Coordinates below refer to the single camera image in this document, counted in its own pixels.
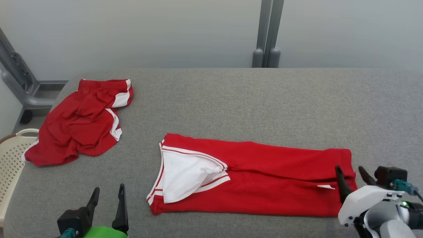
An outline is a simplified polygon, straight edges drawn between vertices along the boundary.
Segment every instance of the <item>folded red sleeveless jersey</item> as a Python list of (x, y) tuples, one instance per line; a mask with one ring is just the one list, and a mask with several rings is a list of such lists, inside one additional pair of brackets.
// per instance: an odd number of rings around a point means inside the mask
[(78, 90), (65, 98), (46, 117), (38, 140), (22, 159), (37, 166), (64, 164), (78, 152), (98, 156), (115, 145), (122, 134), (116, 108), (129, 105), (131, 80), (82, 79)]
[(147, 196), (153, 214), (225, 212), (337, 216), (335, 166), (357, 189), (348, 149), (295, 149), (167, 134)]

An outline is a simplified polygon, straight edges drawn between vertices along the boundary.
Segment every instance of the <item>gray table surface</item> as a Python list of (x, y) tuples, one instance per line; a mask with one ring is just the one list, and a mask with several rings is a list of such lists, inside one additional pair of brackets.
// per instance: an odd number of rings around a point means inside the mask
[[(94, 226), (111, 226), (126, 185), (129, 236), (358, 237), (337, 219), (228, 213), (151, 214), (145, 200), (166, 133), (286, 147), (349, 148), (373, 172), (399, 166), (423, 189), (423, 75), (388, 69), (124, 69), (79, 78), (130, 78), (134, 99), (118, 110), (121, 140), (98, 157), (62, 166), (27, 164), (5, 219), (5, 237), (59, 235), (57, 218), (84, 206), (97, 186)], [(70, 81), (57, 104), (76, 91)], [(359, 186), (364, 185), (357, 178)], [(406, 197), (417, 201), (415, 197)], [(423, 237), (420, 231), (415, 232)]]

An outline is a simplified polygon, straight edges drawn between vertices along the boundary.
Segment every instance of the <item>white wall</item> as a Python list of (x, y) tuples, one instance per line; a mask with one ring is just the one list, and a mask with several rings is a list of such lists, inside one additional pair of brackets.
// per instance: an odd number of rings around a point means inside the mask
[(285, 0), (279, 67), (400, 67), (423, 72), (422, 0)]
[(121, 67), (251, 67), (261, 0), (1, 0), (38, 80)]
[[(0, 75), (2, 70), (4, 67), (0, 63)], [(12, 134), (21, 110), (22, 104), (0, 76), (0, 139)]]

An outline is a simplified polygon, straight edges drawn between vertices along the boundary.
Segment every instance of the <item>plastic basket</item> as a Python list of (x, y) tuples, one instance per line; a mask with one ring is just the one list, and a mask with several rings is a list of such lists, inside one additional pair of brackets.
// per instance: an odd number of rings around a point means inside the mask
[(37, 140), (36, 136), (22, 135), (28, 132), (38, 133), (38, 129), (21, 130), (0, 139), (0, 227), (3, 227), (7, 206), (25, 165), (22, 153)]

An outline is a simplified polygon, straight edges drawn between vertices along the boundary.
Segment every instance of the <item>basket handle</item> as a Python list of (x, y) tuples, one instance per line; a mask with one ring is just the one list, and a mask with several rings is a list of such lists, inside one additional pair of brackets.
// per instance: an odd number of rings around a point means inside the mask
[(20, 136), (22, 138), (36, 138), (34, 136), (22, 136), (22, 134), (28, 133), (28, 132), (38, 133), (39, 131), (40, 130), (34, 129), (34, 128), (23, 129), (23, 130), (19, 131), (18, 133), (16, 133), (16, 136)]

